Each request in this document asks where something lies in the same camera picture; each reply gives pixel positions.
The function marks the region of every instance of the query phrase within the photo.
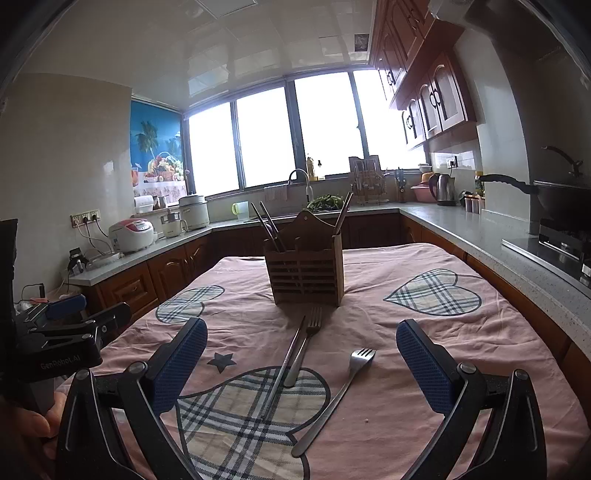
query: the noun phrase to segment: plaid heart pattern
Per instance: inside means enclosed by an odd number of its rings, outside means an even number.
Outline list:
[[[474,312],[482,299],[457,285],[458,275],[445,268],[421,273],[384,298],[385,301],[427,315],[450,317]]]
[[[330,400],[326,381],[300,370],[292,388],[268,401],[279,367],[246,372],[211,390],[177,400],[177,421],[184,454],[204,480],[303,480],[305,456],[293,458],[293,433],[313,422]]]
[[[219,297],[226,290],[219,285],[191,288],[176,294],[156,309],[156,318],[162,323],[182,323],[203,313],[204,301]]]

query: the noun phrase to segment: star pattern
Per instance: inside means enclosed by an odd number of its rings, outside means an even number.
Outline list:
[[[215,352],[213,354],[213,358],[207,362],[208,365],[214,365],[217,367],[217,371],[222,373],[226,367],[230,365],[236,365],[236,362],[232,360],[233,353],[227,353],[226,355],[220,355],[219,353]]]

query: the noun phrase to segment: white rice cooker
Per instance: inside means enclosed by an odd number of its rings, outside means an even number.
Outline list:
[[[187,222],[189,230],[196,230],[209,225],[207,201],[204,195],[187,195],[178,200],[181,218]]]
[[[154,227],[143,218],[128,218],[109,227],[109,240],[116,252],[136,252],[152,245]]]

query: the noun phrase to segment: power outlet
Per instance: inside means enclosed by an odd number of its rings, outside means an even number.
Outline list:
[[[457,168],[457,157],[455,155],[447,159],[447,168]]]
[[[84,219],[87,219],[87,223],[94,222],[94,220],[92,219],[94,215],[96,215],[97,220],[100,220],[100,210],[89,210],[88,212],[70,215],[72,228],[77,228],[79,225],[84,225]]]

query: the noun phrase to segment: electric kettle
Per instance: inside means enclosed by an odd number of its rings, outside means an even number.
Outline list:
[[[456,204],[457,195],[454,181],[455,179],[447,173],[436,173],[429,179],[429,190],[438,205],[453,206]],[[437,194],[433,191],[435,186],[437,186]]]

